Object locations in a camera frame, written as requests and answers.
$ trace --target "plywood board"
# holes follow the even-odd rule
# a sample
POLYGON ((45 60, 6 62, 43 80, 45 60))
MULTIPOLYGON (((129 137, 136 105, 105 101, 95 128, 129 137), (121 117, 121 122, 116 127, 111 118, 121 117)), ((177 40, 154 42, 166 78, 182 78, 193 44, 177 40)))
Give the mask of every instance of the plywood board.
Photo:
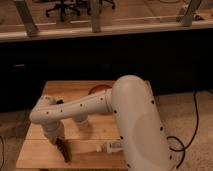
MULTIPOLYGON (((43 94, 67 102, 86 96, 89 90, 96 85, 112 86, 113 83, 114 81, 48 81, 43 94)), ((62 121, 65 126, 65 138, 72 156, 70 163, 65 163, 57 148, 44 137, 41 126, 31 124, 16 167, 125 169, 126 164, 122 152, 113 154, 106 152, 107 141, 119 140, 113 114, 95 114, 89 116, 88 120, 90 126, 85 130, 79 130, 72 119, 62 121)))

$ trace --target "office chair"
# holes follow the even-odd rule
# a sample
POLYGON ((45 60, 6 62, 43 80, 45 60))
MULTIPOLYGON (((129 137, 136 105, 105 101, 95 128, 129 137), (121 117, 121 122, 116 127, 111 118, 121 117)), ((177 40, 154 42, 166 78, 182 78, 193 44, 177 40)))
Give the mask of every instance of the office chair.
POLYGON ((49 17, 49 12, 60 10, 60 19, 63 22, 64 21, 64 15, 66 15, 66 9, 69 9, 71 11, 75 11, 77 16, 80 16, 80 10, 77 8, 77 5, 75 3, 66 4, 66 0, 58 0, 60 3, 56 3, 55 6, 51 9, 46 10, 46 16, 49 17))
POLYGON ((102 5, 103 4, 103 1, 106 1, 110 4, 112 4, 112 9, 115 9, 115 2, 114 0, 100 0, 100 4, 102 5))

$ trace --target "wall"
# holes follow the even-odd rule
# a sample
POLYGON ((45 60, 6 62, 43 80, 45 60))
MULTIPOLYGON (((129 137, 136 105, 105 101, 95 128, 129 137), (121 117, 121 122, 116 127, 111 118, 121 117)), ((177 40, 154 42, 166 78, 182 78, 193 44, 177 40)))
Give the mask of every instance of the wall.
POLYGON ((0 109, 32 107, 51 79, 136 74, 150 80, 155 94, 211 88, 212 35, 206 29, 1 43, 0 109))

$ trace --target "chair leg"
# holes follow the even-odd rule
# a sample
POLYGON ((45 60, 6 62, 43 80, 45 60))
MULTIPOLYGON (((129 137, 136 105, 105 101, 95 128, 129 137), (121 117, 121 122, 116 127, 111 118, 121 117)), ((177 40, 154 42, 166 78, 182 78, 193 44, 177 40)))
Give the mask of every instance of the chair leg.
POLYGON ((104 0, 110 4, 112 4, 112 9, 115 9, 115 2, 114 0, 104 0))
POLYGON ((68 7, 70 10, 72 10, 72 11, 75 11, 76 12, 76 14, 77 14, 77 16, 80 16, 81 15, 81 12, 80 12, 80 10, 74 5, 74 6, 69 6, 68 7))
POLYGON ((49 17, 50 16, 49 12, 55 11, 58 9, 60 9, 60 6, 59 6, 59 4, 56 4, 53 8, 46 10, 46 16, 49 17))
POLYGON ((61 22, 64 22, 64 16, 66 15, 65 8, 61 8, 60 19, 61 22))

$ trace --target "floor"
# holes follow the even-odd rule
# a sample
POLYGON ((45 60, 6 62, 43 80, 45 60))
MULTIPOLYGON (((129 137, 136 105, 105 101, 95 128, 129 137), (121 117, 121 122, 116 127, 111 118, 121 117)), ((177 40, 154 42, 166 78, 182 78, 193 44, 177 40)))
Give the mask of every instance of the floor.
MULTIPOLYGON (((34 3, 32 0, 26 2, 35 23, 41 30, 91 26, 90 16, 84 7, 80 8, 80 17, 67 13, 65 22, 61 23, 58 12, 52 12, 49 18, 45 16, 45 10, 52 8, 55 2, 34 3)), ((102 26, 175 21, 181 6, 185 4, 182 0, 176 3, 162 3, 159 0, 115 0, 115 2, 115 10, 112 10, 108 3, 103 4, 102 26)), ((0 33, 20 30, 24 30, 24 27, 13 1, 1 0, 0 33)))
MULTIPOLYGON (((187 144, 195 128, 193 94, 161 95, 155 98, 167 135, 175 135, 187 144)), ((197 101, 200 125, 194 142, 187 150, 180 171, 213 170, 213 94, 198 92, 197 101)), ((3 136, 5 143, 5 163, 2 171, 16 170, 15 163, 30 124, 28 116, 29 110, 0 114, 0 135, 3 136)), ((180 154, 174 154, 174 156, 174 163, 177 163, 180 160, 180 154)))

